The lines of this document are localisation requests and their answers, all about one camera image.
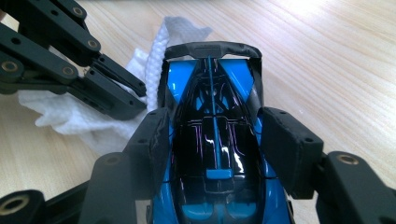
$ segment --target blue toy car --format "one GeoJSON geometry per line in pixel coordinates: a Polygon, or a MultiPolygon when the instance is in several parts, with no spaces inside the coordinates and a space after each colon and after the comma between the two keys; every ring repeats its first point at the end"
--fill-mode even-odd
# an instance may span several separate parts
{"type": "Polygon", "coordinates": [[[154,223],[291,223],[283,187],[260,151],[262,54],[203,42],[167,49],[159,88],[172,146],[154,223]],[[241,56],[223,59],[226,54],[241,56]],[[190,55],[190,60],[172,60],[190,55]]]}

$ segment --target wooden surface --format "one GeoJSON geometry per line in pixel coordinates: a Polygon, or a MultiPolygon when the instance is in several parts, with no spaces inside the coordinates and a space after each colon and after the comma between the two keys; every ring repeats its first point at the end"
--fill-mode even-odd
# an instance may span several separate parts
{"type": "MultiPolygon", "coordinates": [[[[149,51],[164,16],[209,26],[208,40],[263,54],[265,104],[290,112],[325,142],[366,159],[396,188],[396,2],[81,1],[102,52],[121,65],[149,51]]],[[[6,17],[4,22],[15,24],[6,17]]],[[[16,95],[0,96],[0,197],[40,189],[49,199],[87,180],[98,157],[76,136],[34,125],[16,95]]],[[[314,201],[294,202],[297,223],[318,223],[314,201]]]]}

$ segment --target white cloth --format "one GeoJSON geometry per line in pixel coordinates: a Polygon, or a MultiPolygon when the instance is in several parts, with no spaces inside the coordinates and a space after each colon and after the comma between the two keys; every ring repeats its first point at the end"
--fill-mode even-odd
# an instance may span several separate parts
{"type": "MultiPolygon", "coordinates": [[[[196,28],[184,18],[166,17],[150,53],[135,50],[126,69],[146,83],[147,98],[140,100],[147,101],[148,111],[157,107],[157,90],[166,47],[203,41],[210,33],[210,28],[196,28]]],[[[68,93],[56,95],[49,91],[19,91],[19,100],[21,105],[42,114],[35,125],[50,125],[62,134],[78,134],[90,148],[101,155],[122,151],[147,114],[145,110],[131,120],[114,120],[68,93]]]]}

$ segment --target blue panel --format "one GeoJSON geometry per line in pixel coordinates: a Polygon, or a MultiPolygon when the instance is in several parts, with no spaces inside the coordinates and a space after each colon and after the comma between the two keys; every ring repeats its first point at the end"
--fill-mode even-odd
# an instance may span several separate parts
{"type": "Polygon", "coordinates": [[[254,123],[254,133],[260,146],[262,144],[262,115],[259,115],[254,123]]]}
{"type": "Polygon", "coordinates": [[[185,204],[181,206],[186,217],[195,220],[205,220],[213,214],[213,204],[185,204]]]}
{"type": "Polygon", "coordinates": [[[265,159],[265,156],[262,154],[262,166],[264,168],[264,176],[268,178],[275,178],[276,173],[272,166],[268,163],[268,161],[265,159]]]}
{"type": "Polygon", "coordinates": [[[165,175],[161,191],[153,199],[153,223],[154,224],[177,224],[175,207],[173,205],[171,185],[169,184],[170,159],[166,165],[165,175]]]}
{"type": "Polygon", "coordinates": [[[235,85],[242,100],[246,102],[254,82],[247,61],[244,59],[221,59],[219,62],[235,85]]]}
{"type": "Polygon", "coordinates": [[[232,169],[206,170],[206,177],[208,179],[229,179],[233,177],[233,170],[232,169]]]}
{"type": "Polygon", "coordinates": [[[285,191],[279,179],[266,179],[265,209],[262,223],[290,223],[285,191]]]}
{"type": "Polygon", "coordinates": [[[202,103],[203,103],[202,99],[197,97],[197,99],[195,100],[195,109],[199,110],[202,106],[202,103]]]}
{"type": "Polygon", "coordinates": [[[228,203],[226,205],[228,214],[233,218],[250,217],[256,211],[255,203],[228,203]]]}
{"type": "Polygon", "coordinates": [[[170,62],[168,88],[175,97],[177,104],[180,102],[181,95],[186,88],[196,63],[196,60],[170,62]]]}
{"type": "Polygon", "coordinates": [[[172,121],[169,122],[169,148],[172,148],[172,140],[175,137],[174,128],[172,127],[172,121]]]}

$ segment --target blue light strip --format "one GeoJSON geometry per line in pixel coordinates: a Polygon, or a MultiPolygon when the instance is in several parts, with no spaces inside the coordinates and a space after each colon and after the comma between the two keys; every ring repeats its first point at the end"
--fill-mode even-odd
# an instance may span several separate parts
{"type": "Polygon", "coordinates": [[[218,120],[216,118],[216,107],[215,107],[215,90],[213,84],[213,74],[212,74],[212,62],[210,56],[207,57],[208,65],[209,65],[209,78],[210,78],[210,91],[212,93],[212,113],[213,113],[213,127],[215,131],[215,150],[216,150],[216,169],[221,169],[221,155],[219,148],[219,128],[218,128],[218,120]]]}
{"type": "Polygon", "coordinates": [[[216,170],[206,170],[206,177],[208,179],[229,179],[233,177],[232,169],[216,169],[216,170]]]}

